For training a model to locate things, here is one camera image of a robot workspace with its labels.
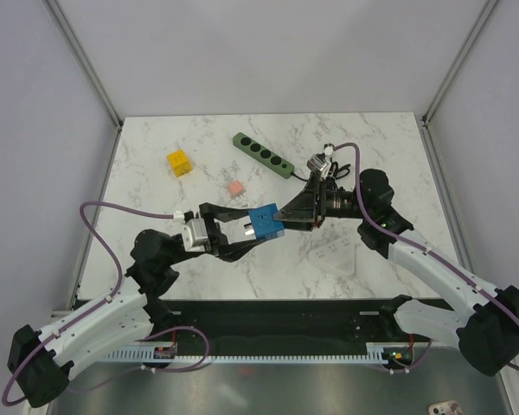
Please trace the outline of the blue cube socket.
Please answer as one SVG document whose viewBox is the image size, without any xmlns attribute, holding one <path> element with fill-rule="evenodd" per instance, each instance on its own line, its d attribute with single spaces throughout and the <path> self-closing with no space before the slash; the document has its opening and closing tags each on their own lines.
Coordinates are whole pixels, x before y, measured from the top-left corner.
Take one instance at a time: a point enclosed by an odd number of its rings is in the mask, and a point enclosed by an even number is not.
<svg viewBox="0 0 519 415">
<path fill-rule="evenodd" d="M 246 236 L 254 236 L 257 240 L 277 239 L 285 234 L 283 222 L 276 220 L 278 212 L 275 203 L 267 204 L 248 211 L 250 221 L 244 226 Z"/>
</svg>

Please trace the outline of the white triangular power strip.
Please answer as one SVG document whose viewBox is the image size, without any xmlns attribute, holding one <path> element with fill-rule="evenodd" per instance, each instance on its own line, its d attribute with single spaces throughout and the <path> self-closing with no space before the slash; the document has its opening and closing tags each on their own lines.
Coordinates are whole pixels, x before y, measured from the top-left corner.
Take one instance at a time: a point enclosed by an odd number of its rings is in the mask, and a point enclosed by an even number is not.
<svg viewBox="0 0 519 415">
<path fill-rule="evenodd" d="M 307 258 L 322 271 L 349 277 L 355 272 L 356 247 L 346 239 L 339 239 L 310 251 Z"/>
</svg>

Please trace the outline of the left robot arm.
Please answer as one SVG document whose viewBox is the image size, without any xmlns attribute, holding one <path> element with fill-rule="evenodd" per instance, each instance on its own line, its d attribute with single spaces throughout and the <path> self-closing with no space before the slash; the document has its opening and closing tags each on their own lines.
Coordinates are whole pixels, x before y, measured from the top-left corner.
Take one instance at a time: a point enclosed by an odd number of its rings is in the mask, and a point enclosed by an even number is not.
<svg viewBox="0 0 519 415">
<path fill-rule="evenodd" d="M 118 276 L 105 293 L 56 322 L 39 329 L 26 324 L 13 334 L 7 360 L 11 377 L 3 391 L 3 405 L 26 402 L 43 407 L 113 350 L 169 336 L 172 313 L 161 297 L 179 276 L 173 265 L 201 255 L 228 263 L 242 258 L 262 240 L 230 243 L 220 225 L 252 214 L 250 209 L 211 203 L 203 203 L 197 213 L 160 214 L 162 220 L 180 223 L 182 231 L 168 235 L 143 230 L 131 251 L 131 267 L 124 270 L 118 258 L 112 260 Z"/>
</svg>

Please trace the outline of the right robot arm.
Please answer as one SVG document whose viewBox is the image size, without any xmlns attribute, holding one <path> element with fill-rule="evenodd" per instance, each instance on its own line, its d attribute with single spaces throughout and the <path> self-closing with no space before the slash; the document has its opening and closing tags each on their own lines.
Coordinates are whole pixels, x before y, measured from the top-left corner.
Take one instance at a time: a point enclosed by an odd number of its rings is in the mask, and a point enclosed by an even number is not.
<svg viewBox="0 0 519 415">
<path fill-rule="evenodd" d="M 379 169 L 357 174 L 351 191 L 313 173 L 274 218 L 298 231 L 320 227 L 327 218 L 358 219 L 357 232 L 368 249 L 411 272 L 448 305 L 442 309 L 408 296 L 395 298 L 378 321 L 385 338 L 424 336 L 457 349 L 487 376 L 511 367 L 519 355 L 519 290 L 500 289 L 447 259 L 393 208 L 393 197 Z"/>
</svg>

